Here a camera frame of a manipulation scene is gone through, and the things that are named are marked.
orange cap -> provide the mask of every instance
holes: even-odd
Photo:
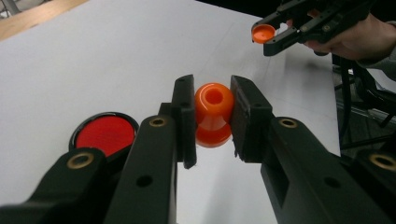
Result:
[[[254,42],[264,44],[272,39],[275,35],[275,28],[272,25],[261,24],[255,26],[251,31],[251,37]]]
[[[228,124],[233,111],[233,94],[219,84],[208,83],[195,93],[196,140],[203,147],[219,147],[231,136]]]

white table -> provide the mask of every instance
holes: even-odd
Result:
[[[0,204],[30,196],[84,119],[141,122],[188,74],[195,88],[250,78],[276,116],[339,154],[330,57],[295,45],[265,58],[249,34],[259,19],[192,0],[92,0],[0,42]],[[259,164],[236,159],[231,142],[197,153],[195,167],[179,166],[178,223],[276,223]]]

